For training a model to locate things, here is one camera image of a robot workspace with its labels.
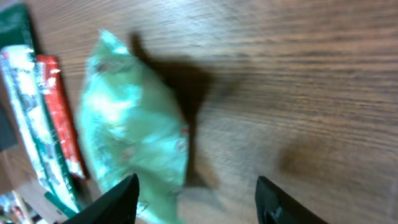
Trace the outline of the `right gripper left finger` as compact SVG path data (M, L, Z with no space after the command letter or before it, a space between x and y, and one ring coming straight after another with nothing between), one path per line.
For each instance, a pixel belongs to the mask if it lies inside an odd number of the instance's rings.
M129 175L63 224L135 224L139 192L137 175Z

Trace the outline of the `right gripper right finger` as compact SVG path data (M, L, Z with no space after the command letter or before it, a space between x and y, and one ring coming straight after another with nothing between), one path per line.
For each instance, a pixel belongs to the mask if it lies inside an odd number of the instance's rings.
M258 177L254 198L259 224L327 224L265 176Z

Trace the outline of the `green sponge package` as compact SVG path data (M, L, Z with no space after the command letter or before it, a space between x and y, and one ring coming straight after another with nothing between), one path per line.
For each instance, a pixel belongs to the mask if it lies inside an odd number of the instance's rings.
M74 217L81 207L44 102L44 83L23 3L1 10L1 72L30 162L47 191L46 199L67 217Z

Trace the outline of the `teal snack packet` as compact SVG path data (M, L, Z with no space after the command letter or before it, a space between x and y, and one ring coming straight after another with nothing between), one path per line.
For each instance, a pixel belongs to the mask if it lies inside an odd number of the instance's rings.
M137 216L149 223L179 223L188 124L171 89L106 30L86 61L76 118L80 149L100 191L136 174Z

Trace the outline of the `red stick packet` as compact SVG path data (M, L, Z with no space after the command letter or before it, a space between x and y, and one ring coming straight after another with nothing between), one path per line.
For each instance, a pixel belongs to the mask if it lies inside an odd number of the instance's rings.
M39 77L44 83L44 98L51 116L69 173L86 179L87 172L78 145L72 113L65 94L58 60L52 55L38 55Z

